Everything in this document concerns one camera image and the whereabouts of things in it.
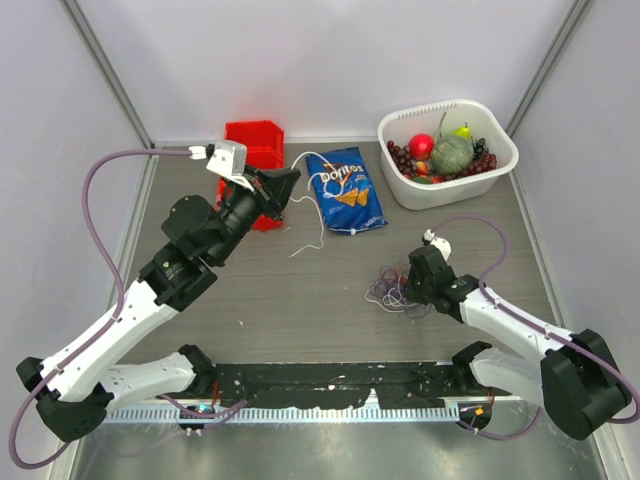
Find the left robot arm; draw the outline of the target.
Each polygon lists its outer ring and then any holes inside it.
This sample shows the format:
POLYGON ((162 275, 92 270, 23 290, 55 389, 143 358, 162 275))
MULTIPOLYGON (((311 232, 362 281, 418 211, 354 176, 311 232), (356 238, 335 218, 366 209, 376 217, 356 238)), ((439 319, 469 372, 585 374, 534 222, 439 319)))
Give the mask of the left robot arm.
POLYGON ((281 217, 301 172, 247 167, 244 176, 249 185, 232 184, 217 206, 199 195, 177 201, 162 225, 168 243, 140 270, 123 301, 56 355, 28 357, 17 366, 36 395, 41 420, 59 440, 78 440, 108 414, 142 400, 169 393, 200 399, 211 391, 215 367, 194 345, 142 365, 119 361, 214 284, 214 268, 225 264, 260 216, 281 217))

